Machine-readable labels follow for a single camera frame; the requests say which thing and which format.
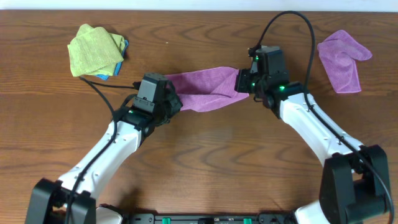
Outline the purple cloth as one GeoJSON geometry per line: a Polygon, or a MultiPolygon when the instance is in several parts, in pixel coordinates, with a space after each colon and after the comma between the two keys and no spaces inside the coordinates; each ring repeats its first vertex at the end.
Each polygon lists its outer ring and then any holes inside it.
{"type": "Polygon", "coordinates": [[[234,89],[238,73],[233,67],[215,67],[165,77],[173,83],[183,104],[182,111],[208,112],[249,96],[234,89]]]}
{"type": "Polygon", "coordinates": [[[361,85],[357,61],[372,58],[373,54],[345,30],[338,30],[317,46],[319,58],[336,93],[359,93],[361,85]]]}

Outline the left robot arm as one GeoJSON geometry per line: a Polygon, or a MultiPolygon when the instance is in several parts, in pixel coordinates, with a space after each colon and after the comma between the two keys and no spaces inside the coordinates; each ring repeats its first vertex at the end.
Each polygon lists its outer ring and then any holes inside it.
{"type": "Polygon", "coordinates": [[[103,137],[70,171],[52,182],[41,179],[33,188],[26,223],[96,223],[96,200],[121,164],[154,129],[169,123],[182,103],[170,81],[137,82],[103,137]]]}

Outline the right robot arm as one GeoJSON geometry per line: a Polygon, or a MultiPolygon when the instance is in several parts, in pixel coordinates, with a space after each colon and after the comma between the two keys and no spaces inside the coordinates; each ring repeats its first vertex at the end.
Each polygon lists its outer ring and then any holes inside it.
{"type": "Polygon", "coordinates": [[[346,134],[286,73],[240,70],[235,89],[252,93],[291,126],[323,166],[318,200],[294,211],[296,223],[362,223],[385,213],[393,223],[387,156],[380,146],[346,134]]]}

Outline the blue folded cloth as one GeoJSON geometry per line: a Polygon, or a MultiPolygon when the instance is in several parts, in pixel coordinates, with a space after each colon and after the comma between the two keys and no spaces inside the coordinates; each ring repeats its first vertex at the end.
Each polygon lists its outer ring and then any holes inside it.
{"type": "MultiPolygon", "coordinates": [[[[124,40],[124,48],[123,51],[121,53],[121,55],[124,57],[126,54],[126,49],[129,47],[129,41],[128,40],[124,40]]],[[[122,67],[122,62],[118,62],[114,68],[114,72],[113,72],[113,76],[118,76],[119,71],[122,67]]],[[[105,75],[104,73],[99,73],[97,75],[95,75],[96,77],[102,79],[102,80],[108,80],[109,75],[105,75]]]]}

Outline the green folded cloth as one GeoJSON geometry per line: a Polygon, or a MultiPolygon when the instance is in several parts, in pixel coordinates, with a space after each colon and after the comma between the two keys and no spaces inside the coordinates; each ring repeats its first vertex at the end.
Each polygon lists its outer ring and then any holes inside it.
{"type": "Polygon", "coordinates": [[[121,55],[124,40],[123,36],[109,33],[103,27],[81,25],[67,45],[72,75],[79,77],[104,73],[113,76],[116,64],[124,60],[121,55]]]}

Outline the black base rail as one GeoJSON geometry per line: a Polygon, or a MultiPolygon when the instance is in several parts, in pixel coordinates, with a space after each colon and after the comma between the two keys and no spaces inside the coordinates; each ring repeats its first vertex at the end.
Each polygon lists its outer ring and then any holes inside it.
{"type": "Polygon", "coordinates": [[[260,213],[259,215],[130,215],[127,224],[297,224],[291,213],[260,213]]]}

